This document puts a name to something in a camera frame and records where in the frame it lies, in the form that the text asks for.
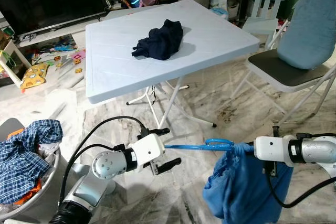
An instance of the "orange cloth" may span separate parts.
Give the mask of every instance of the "orange cloth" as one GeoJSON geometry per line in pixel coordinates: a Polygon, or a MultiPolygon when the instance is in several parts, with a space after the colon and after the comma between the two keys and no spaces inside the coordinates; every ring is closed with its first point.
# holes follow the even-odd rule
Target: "orange cloth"
{"type": "Polygon", "coordinates": [[[22,132],[25,128],[19,129],[17,131],[12,132],[10,135],[8,135],[7,139],[9,139],[11,136],[14,136],[16,134],[19,134],[20,132],[22,132]]]}
{"type": "MultiPolygon", "coordinates": [[[[23,130],[24,130],[24,128],[12,132],[11,134],[8,135],[7,139],[9,139],[11,136],[19,134],[23,130]]],[[[34,194],[37,193],[40,190],[41,190],[41,180],[38,179],[36,186],[32,190],[30,190],[29,192],[27,192],[20,200],[18,200],[17,202],[14,202],[13,204],[19,205],[19,206],[23,205],[25,202],[27,202],[27,200],[29,200],[30,198],[32,198],[32,196],[34,196],[34,194]]]]}
{"type": "Polygon", "coordinates": [[[40,190],[41,190],[41,179],[38,179],[37,185],[32,190],[27,192],[21,199],[19,199],[17,202],[14,202],[13,204],[19,206],[23,205],[25,202],[27,202],[27,200],[32,198],[32,196],[34,196],[34,194],[40,190]]]}

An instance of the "plaid shirt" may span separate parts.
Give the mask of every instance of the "plaid shirt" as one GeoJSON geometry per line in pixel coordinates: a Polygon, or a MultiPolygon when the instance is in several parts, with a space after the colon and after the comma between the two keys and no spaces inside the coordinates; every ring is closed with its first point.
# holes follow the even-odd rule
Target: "plaid shirt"
{"type": "Polygon", "coordinates": [[[50,165],[35,153],[38,144],[62,140],[59,121],[33,122],[21,133],[0,142],[0,204],[10,204],[32,190],[50,165]]]}

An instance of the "yellow toy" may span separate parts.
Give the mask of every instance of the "yellow toy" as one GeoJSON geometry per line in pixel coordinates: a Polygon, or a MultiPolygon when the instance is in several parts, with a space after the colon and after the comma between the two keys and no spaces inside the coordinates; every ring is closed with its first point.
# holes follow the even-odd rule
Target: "yellow toy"
{"type": "Polygon", "coordinates": [[[20,88],[28,89],[45,83],[48,66],[48,64],[40,63],[29,68],[23,76],[20,88]]]}

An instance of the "white folding table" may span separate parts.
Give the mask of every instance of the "white folding table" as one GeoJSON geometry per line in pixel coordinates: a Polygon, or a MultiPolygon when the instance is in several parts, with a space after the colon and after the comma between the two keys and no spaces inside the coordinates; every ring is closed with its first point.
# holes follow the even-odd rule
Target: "white folding table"
{"type": "Polygon", "coordinates": [[[146,88],[145,93],[127,105],[147,98],[158,128],[163,127],[173,104],[188,118],[216,124],[188,115],[175,98],[183,77],[213,65],[257,51],[259,40],[222,19],[193,0],[183,0],[158,8],[86,26],[86,96],[98,103],[146,88]],[[164,21],[180,21],[184,35],[177,53],[168,60],[133,57],[139,39],[148,37],[152,28],[164,21]],[[179,78],[161,120],[150,101],[149,86],[179,78]]]}

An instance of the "marble floor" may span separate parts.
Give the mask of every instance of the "marble floor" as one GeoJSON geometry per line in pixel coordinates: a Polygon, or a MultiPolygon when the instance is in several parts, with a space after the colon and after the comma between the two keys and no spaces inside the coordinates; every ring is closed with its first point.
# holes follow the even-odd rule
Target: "marble floor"
{"type": "MultiPolygon", "coordinates": [[[[75,68],[78,66],[68,65],[56,70],[52,66],[48,70],[47,82],[25,93],[14,85],[0,88],[0,123],[11,117],[18,118],[25,125],[38,119],[58,119],[64,130],[61,151],[66,159],[96,124],[109,117],[135,116],[150,129],[155,128],[147,103],[125,104],[143,90],[105,103],[90,104],[85,97],[84,71],[75,74],[75,68]]],[[[190,88],[179,92],[179,103],[187,112],[211,120],[218,127],[190,121],[173,107],[165,124],[171,132],[161,137],[164,144],[203,144],[210,137],[222,137],[239,143],[253,141],[256,136],[270,135],[272,125],[283,116],[281,112],[248,87],[244,87],[236,99],[229,98],[246,73],[242,57],[186,76],[184,83],[189,84],[190,88]]],[[[284,108],[291,108],[306,93],[306,90],[295,94],[281,93],[255,76],[251,81],[284,108]]],[[[281,134],[335,132],[335,83],[319,113],[311,116],[318,99],[318,96],[312,96],[282,125],[281,134]]],[[[157,91],[154,107],[159,115],[162,115],[167,103],[168,100],[157,91]]],[[[103,125],[87,144],[128,144],[135,142],[138,133],[138,125],[119,120],[103,125]]],[[[91,149],[81,156],[80,162],[91,164],[93,157],[101,150],[91,149]]],[[[158,163],[180,157],[181,165],[157,176],[153,176],[149,168],[140,173],[117,176],[116,190],[105,197],[92,223],[221,223],[212,216],[202,199],[202,189],[220,156],[220,152],[167,150],[158,163]]],[[[297,166],[287,202],[327,178],[328,174],[318,165],[297,166]]],[[[317,191],[291,209],[284,209],[279,223],[336,223],[336,192],[333,185],[317,191]]]]}

